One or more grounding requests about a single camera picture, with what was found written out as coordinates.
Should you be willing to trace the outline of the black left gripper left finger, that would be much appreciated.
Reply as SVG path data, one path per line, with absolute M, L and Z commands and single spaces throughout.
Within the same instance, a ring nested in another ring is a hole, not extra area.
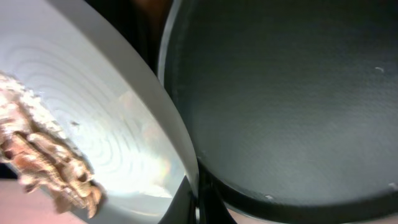
M 159 224 L 196 224 L 195 198 L 186 177 L 183 178 L 170 207 Z

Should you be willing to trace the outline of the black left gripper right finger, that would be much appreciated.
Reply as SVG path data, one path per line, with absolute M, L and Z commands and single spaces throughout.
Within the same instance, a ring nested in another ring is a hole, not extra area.
M 200 209 L 200 223 L 206 224 L 236 224 L 224 202 L 214 186 L 212 176 L 202 163 L 199 167 L 198 205 Z

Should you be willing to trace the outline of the nut shells and rice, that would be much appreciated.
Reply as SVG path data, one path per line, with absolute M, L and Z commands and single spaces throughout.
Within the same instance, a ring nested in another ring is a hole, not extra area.
M 24 192 L 48 188 L 57 213 L 72 207 L 96 215 L 103 192 L 83 154 L 41 99 L 18 79 L 1 74 L 1 162 L 17 172 Z

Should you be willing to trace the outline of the grey round plate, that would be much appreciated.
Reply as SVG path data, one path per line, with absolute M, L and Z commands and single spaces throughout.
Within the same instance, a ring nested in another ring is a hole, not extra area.
M 87 223 L 159 223 L 198 164 L 166 90 L 86 1 L 2 1 L 1 74 L 40 97 L 93 170 L 103 196 Z

